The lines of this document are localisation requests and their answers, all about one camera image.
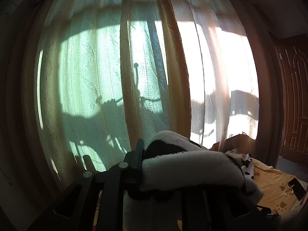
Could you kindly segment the cow print fleece garment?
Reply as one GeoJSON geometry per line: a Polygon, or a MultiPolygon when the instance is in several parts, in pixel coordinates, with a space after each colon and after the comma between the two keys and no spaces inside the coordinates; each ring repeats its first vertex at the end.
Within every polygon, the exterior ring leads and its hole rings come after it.
{"type": "Polygon", "coordinates": [[[146,147],[141,173],[124,197],[126,230],[257,230],[263,191],[250,154],[219,152],[172,131],[146,147]]]}

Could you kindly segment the beige lace curtain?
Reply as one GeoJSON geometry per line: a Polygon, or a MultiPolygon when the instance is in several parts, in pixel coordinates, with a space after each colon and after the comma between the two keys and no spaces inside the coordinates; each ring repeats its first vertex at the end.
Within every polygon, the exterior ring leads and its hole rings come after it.
{"type": "Polygon", "coordinates": [[[65,189],[162,130],[225,145],[244,131],[277,160],[277,85],[245,0],[37,0],[27,49],[42,172],[65,189]]]}

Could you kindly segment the beige crumpled garment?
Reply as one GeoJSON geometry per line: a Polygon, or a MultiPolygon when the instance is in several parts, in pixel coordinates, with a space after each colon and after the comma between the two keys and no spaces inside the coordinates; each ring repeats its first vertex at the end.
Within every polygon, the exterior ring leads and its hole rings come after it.
{"type": "Polygon", "coordinates": [[[215,143],[210,150],[226,153],[237,149],[238,153],[255,154],[255,140],[246,134],[238,134],[226,139],[223,144],[220,142],[215,143]]]}

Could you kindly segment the orange paw print bedspread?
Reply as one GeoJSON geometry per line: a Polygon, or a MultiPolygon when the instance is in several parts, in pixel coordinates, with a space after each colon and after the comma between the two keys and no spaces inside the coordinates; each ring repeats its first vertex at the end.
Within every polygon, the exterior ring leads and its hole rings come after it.
{"type": "Polygon", "coordinates": [[[264,191],[258,204],[276,210],[280,215],[286,215],[292,211],[298,213],[304,205],[304,199],[297,199],[288,185],[295,176],[267,166],[256,159],[253,159],[253,164],[254,180],[264,191]]]}

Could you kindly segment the brown wooden door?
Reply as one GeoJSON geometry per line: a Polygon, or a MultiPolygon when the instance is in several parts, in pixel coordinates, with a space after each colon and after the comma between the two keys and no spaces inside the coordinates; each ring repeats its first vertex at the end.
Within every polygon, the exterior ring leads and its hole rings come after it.
{"type": "Polygon", "coordinates": [[[282,157],[307,166],[307,35],[282,39],[276,49],[284,85],[282,157]]]}

